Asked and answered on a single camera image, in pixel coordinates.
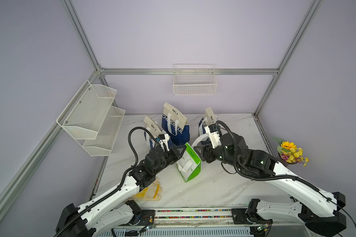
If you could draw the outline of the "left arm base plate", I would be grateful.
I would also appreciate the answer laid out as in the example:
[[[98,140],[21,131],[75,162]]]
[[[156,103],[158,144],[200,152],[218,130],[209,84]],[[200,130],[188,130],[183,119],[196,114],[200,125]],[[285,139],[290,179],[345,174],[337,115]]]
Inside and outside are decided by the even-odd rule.
[[[124,226],[145,226],[148,223],[154,222],[155,210],[142,210],[141,213],[131,219],[131,221]]]

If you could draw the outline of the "green white takeout bag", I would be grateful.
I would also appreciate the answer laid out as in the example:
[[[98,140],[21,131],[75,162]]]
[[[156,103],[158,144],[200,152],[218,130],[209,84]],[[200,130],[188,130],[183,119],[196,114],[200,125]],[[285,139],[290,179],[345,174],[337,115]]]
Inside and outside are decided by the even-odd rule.
[[[184,153],[184,156],[176,162],[176,168],[178,169],[182,179],[186,183],[197,177],[201,172],[201,163],[195,163],[193,161],[193,156],[197,154],[193,149],[193,145],[196,145],[200,141],[201,138],[198,137],[192,145],[186,143],[185,145],[187,148]]]

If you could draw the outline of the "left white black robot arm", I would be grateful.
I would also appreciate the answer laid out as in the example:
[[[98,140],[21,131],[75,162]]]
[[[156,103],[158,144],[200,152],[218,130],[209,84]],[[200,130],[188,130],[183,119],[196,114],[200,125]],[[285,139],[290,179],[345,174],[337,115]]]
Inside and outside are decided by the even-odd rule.
[[[128,134],[128,144],[132,150],[135,163],[124,171],[119,184],[96,198],[75,206],[66,206],[59,218],[55,236],[57,237],[95,237],[111,227],[123,224],[135,224],[141,217],[139,205],[129,198],[149,187],[158,173],[183,158],[186,145],[168,147],[166,137],[154,138],[155,145],[149,150],[145,159],[140,161],[132,144],[132,134],[142,130],[151,134],[146,128],[137,126]]]

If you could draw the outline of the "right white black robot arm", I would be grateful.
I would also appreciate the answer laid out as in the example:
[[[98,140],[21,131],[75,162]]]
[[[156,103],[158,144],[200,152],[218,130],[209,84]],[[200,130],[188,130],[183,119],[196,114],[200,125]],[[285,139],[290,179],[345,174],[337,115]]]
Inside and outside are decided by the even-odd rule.
[[[223,121],[200,122],[199,134],[204,138],[195,141],[194,150],[202,161],[230,165],[235,174],[272,184],[296,200],[279,204],[253,198],[243,214],[239,209],[233,211],[235,222],[266,224],[270,229],[274,220],[284,220],[303,224],[323,237],[334,237],[346,230],[347,219],[352,217],[344,210],[346,197],[342,193],[326,192],[295,175],[269,153],[249,149],[245,139]]]

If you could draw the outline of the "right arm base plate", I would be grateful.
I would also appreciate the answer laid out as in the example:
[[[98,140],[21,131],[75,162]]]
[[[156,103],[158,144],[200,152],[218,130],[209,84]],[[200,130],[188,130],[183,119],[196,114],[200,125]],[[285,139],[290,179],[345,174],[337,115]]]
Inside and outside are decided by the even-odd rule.
[[[233,208],[231,217],[235,225],[271,224],[271,219],[264,219],[250,208]]]

